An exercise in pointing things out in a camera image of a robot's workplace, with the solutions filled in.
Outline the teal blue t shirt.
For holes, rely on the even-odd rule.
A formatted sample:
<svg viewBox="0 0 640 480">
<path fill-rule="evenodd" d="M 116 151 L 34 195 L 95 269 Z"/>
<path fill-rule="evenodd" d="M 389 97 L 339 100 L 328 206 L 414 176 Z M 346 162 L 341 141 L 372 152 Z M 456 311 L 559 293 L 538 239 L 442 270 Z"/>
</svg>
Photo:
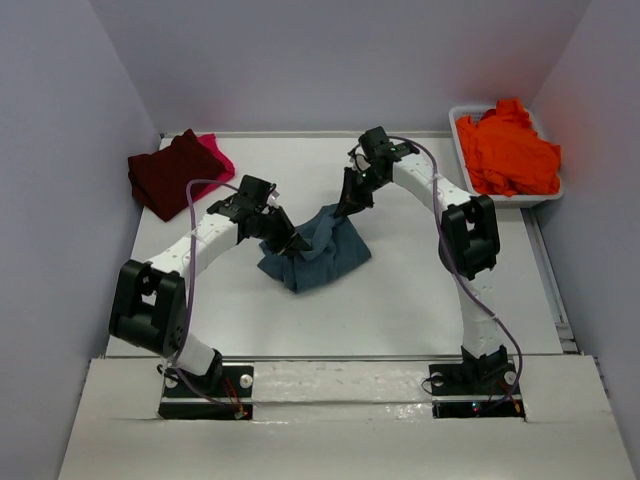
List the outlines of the teal blue t shirt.
<svg viewBox="0 0 640 480">
<path fill-rule="evenodd" d="M 294 294 L 324 287 L 362 266 L 371 251 L 348 217 L 335 217 L 337 204 L 323 206 L 297 231 L 311 246 L 293 257 L 272 253 L 265 243 L 257 267 Z"/>
</svg>

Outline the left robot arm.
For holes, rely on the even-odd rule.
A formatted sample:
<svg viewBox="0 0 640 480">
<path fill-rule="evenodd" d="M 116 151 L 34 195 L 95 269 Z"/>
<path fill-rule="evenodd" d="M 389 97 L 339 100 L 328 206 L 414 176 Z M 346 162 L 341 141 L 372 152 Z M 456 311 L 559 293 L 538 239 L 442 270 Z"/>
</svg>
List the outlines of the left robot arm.
<svg viewBox="0 0 640 480">
<path fill-rule="evenodd" d="M 190 222 L 189 232 L 163 252 L 121 267 L 109 333 L 163 358 L 194 393 L 209 395 L 220 386 L 223 360 L 190 331 L 198 275 L 246 239 L 285 257 L 311 247 L 278 205 L 275 184 L 250 175 Z"/>
</svg>

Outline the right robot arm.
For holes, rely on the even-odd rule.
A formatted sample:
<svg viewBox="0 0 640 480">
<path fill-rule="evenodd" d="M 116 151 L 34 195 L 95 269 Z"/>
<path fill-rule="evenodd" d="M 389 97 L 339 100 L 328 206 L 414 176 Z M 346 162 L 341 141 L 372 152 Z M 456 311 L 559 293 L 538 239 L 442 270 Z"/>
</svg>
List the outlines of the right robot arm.
<svg viewBox="0 0 640 480">
<path fill-rule="evenodd" d="M 438 233 L 438 254 L 458 291 L 463 323 L 462 359 L 431 368 L 437 396 L 487 396 L 514 366 L 501 338 L 500 320 L 485 303 L 489 272 L 497 264 L 500 238 L 496 209 L 487 195 L 472 195 L 438 171 L 435 157 L 416 142 L 390 136 L 383 127 L 365 131 L 350 153 L 336 216 L 373 207 L 373 195 L 393 183 L 429 209 Z"/>
</svg>

